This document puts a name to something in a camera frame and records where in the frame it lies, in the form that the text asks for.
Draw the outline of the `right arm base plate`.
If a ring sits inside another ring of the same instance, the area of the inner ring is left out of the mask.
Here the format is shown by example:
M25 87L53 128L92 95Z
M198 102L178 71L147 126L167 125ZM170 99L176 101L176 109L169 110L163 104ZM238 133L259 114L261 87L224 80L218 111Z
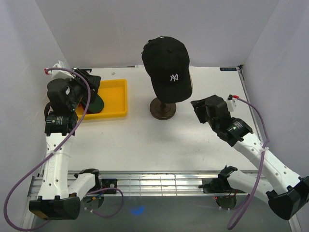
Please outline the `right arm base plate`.
M199 186L203 193L230 193L231 187L226 180L221 178L203 178Z

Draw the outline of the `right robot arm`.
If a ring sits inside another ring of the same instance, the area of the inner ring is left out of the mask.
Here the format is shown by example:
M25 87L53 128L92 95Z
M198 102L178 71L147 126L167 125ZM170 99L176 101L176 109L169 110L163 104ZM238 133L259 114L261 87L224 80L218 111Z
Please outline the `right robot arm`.
M236 95L229 95L227 100L212 95L191 101L199 122L208 123L221 140L258 169L257 177L252 177L235 167L225 167L218 175L219 189L246 192L267 203L278 217L290 220L309 201L309 178L288 168L247 123L231 116L239 100Z

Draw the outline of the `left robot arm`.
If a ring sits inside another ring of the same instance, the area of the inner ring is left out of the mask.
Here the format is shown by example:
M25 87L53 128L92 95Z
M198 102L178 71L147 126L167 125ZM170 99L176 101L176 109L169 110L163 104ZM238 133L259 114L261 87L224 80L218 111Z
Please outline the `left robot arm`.
M76 74L55 78L47 84L49 103L45 108L46 154L41 188L36 200L29 203L29 210L43 220L76 219L81 200L90 191L102 189L97 169L79 172L73 184L68 185L70 149L79 119L76 109L101 101L98 89L101 77L85 70L75 69Z

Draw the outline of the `beige cap black letter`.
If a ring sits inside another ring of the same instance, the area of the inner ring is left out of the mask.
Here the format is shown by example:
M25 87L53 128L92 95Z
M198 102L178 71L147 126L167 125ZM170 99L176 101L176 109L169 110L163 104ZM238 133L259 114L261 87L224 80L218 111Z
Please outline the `beige cap black letter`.
M190 73L189 73L189 78L190 78L190 88L191 88L191 94L192 94L193 93L193 83L192 83L192 77Z

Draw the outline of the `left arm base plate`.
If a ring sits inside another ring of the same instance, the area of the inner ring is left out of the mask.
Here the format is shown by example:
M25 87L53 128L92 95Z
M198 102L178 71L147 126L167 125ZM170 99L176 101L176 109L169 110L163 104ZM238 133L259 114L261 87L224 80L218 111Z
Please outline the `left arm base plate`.
M102 179L101 180L102 182L102 188L103 189L106 189L106 188L117 188L117 182L118 180L117 179ZM109 189L109 190L104 190L104 191L101 191L99 192L98 194L116 194L117 191L114 190L114 189Z

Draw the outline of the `dark green cap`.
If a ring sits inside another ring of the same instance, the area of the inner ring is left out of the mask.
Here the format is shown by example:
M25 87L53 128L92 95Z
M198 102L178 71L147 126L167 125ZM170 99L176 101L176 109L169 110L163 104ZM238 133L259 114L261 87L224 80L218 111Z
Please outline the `dark green cap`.
M87 102L87 97L83 97L81 102L80 102L80 105L85 108L86 106L86 102ZM100 113L103 108L104 108L104 101L103 99L97 94L93 101L90 102L89 104L89 107L88 107L88 110L87 110L87 113L88 114L97 114L97 113Z

